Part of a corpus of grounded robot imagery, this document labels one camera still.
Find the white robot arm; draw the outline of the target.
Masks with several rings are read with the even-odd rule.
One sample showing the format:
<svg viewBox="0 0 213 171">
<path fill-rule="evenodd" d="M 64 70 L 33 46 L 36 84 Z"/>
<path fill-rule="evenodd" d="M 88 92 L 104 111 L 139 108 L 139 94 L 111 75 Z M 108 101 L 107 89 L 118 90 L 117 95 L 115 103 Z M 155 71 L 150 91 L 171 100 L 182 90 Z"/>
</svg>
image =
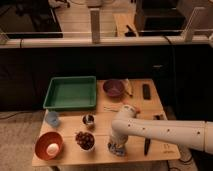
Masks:
<svg viewBox="0 0 213 171">
<path fill-rule="evenodd" d="M 136 117 L 133 106 L 123 105 L 112 119 L 110 139 L 123 145 L 129 136 L 183 145 L 213 155 L 213 122 L 143 120 Z"/>
</svg>

